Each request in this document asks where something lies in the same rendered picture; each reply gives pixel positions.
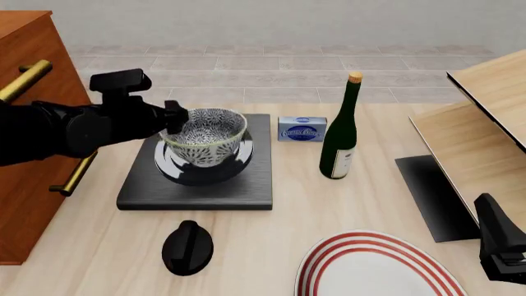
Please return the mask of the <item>round black stove knob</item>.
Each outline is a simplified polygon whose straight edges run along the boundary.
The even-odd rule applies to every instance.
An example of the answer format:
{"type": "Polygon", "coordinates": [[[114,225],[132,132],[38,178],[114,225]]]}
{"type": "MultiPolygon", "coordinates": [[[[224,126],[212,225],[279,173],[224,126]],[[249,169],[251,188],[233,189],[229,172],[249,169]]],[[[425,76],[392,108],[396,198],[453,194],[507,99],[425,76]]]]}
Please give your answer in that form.
{"type": "Polygon", "coordinates": [[[164,241],[161,256],[168,271],[188,276],[208,266],[213,253],[209,232],[193,220],[184,220],[164,241]]]}

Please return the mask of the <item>blue cream cheese box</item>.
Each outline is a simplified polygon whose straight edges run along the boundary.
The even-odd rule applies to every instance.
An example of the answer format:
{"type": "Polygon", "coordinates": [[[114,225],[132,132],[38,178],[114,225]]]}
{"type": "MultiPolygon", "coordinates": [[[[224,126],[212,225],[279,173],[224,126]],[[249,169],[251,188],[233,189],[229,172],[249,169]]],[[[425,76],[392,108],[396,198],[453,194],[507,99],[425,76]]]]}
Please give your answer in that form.
{"type": "Polygon", "coordinates": [[[279,117],[279,141],[323,142],[327,128],[326,118],[279,117]]]}

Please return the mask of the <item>pale wooden rack black base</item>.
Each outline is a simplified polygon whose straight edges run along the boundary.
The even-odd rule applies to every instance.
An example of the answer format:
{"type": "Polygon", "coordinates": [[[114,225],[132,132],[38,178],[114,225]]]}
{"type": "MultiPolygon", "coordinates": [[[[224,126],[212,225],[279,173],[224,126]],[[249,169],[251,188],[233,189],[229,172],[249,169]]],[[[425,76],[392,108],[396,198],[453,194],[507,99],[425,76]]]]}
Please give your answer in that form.
{"type": "Polygon", "coordinates": [[[431,236],[478,238],[483,193],[526,231],[526,49],[448,78],[466,100],[412,116],[428,154],[395,161],[431,236]]]}

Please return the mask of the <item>dark green wine bottle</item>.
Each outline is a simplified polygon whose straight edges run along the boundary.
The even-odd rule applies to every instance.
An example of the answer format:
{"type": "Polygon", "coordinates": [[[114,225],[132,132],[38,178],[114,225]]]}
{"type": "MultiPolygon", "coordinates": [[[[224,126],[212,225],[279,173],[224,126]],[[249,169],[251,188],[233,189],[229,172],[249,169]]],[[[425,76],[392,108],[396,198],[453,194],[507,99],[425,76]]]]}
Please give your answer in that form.
{"type": "Polygon", "coordinates": [[[340,111],[325,133],[319,170],[329,179],[342,179],[349,172],[357,145],[354,115],[361,83],[361,72],[349,73],[340,111]]]}

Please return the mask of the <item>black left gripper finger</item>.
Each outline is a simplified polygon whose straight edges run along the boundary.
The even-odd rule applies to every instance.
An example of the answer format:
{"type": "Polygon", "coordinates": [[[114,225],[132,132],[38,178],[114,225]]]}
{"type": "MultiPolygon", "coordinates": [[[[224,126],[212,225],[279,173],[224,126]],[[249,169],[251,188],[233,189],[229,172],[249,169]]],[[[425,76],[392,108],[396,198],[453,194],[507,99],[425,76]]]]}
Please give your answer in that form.
{"type": "Polygon", "coordinates": [[[183,108],[176,100],[164,101],[164,121],[166,132],[169,135],[177,135],[181,132],[188,120],[188,110],[183,108]]]}

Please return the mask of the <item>red-brown wooden cabinet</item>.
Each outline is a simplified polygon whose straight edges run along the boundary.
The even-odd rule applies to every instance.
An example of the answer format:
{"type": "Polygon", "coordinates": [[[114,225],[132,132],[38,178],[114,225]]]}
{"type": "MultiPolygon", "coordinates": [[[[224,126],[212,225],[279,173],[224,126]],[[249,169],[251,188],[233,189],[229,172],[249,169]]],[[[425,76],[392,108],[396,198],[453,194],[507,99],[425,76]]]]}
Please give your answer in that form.
{"type": "MultiPolygon", "coordinates": [[[[50,11],[0,11],[0,89],[21,74],[21,66],[41,60],[53,66],[15,105],[33,100],[90,103],[51,15],[50,11]]],[[[66,181],[79,162],[54,156],[0,167],[0,266],[19,266],[27,260],[65,199],[48,187],[66,181]]]]}

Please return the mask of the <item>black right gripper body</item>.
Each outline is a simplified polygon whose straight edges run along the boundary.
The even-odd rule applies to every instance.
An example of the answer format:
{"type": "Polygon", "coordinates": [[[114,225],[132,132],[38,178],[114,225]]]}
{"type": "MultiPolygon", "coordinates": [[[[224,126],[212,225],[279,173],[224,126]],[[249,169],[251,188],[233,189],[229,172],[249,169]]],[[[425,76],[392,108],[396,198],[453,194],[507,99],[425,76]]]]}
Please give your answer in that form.
{"type": "Polygon", "coordinates": [[[489,280],[526,283],[526,245],[506,250],[481,246],[479,258],[489,280]]]}

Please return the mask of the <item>flat black stove plate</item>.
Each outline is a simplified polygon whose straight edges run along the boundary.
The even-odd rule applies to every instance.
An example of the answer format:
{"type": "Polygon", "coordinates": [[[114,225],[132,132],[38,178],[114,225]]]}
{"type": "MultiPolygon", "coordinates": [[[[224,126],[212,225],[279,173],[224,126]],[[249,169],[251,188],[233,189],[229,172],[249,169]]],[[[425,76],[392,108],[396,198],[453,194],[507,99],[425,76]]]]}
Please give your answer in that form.
{"type": "Polygon", "coordinates": [[[119,210],[271,210],[270,115],[248,114],[239,153],[218,167],[180,160],[145,140],[117,197],[119,210]]]}

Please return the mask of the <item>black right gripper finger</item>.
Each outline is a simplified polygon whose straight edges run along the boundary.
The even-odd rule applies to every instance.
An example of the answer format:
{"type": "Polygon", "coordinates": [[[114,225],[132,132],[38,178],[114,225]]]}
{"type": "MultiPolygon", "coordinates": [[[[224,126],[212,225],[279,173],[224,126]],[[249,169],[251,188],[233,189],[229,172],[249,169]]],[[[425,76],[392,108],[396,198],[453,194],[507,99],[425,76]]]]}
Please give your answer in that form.
{"type": "Polygon", "coordinates": [[[516,226],[488,193],[474,202],[481,236],[480,255],[524,257],[525,232],[516,226]]]}

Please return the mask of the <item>patterned black and white bowl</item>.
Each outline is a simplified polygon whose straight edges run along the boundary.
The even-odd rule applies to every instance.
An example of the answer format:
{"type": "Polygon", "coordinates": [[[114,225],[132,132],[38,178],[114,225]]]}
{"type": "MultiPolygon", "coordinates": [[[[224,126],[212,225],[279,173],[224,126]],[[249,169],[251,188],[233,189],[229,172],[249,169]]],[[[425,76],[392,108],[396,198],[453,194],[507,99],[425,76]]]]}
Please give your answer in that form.
{"type": "Polygon", "coordinates": [[[188,115],[179,133],[159,133],[177,157],[196,167],[209,168],[237,152],[248,125],[244,115],[220,108],[190,109],[188,115]]]}

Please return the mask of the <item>white plate with red rings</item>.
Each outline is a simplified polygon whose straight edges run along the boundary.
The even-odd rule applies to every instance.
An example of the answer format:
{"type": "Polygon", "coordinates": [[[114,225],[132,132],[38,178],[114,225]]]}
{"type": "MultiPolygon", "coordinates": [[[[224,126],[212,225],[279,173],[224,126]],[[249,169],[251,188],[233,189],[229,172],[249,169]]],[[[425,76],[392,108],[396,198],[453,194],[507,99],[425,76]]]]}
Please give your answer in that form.
{"type": "Polygon", "coordinates": [[[293,296],[468,296],[435,258],[401,238],[355,229],[323,238],[298,268],[293,296]]]}

